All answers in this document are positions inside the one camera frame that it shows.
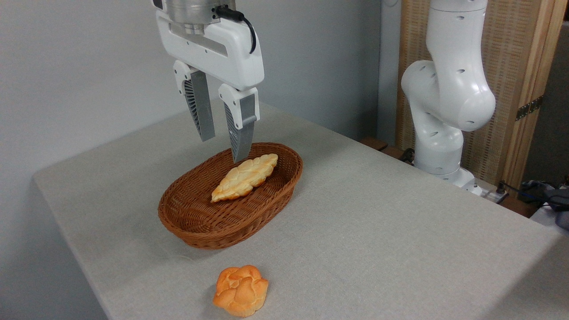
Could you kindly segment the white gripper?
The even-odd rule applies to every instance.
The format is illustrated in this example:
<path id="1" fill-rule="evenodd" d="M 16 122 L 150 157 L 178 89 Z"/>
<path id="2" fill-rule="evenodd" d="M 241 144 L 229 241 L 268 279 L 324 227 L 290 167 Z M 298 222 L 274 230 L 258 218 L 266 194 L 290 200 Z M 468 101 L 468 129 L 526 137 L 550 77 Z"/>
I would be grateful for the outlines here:
<path id="1" fill-rule="evenodd" d="M 257 34 L 233 0 L 155 0 L 156 21 L 165 51 L 176 59 L 173 71 L 202 141 L 215 136 L 207 75 L 221 80 L 233 156 L 248 157 L 264 63 Z"/>

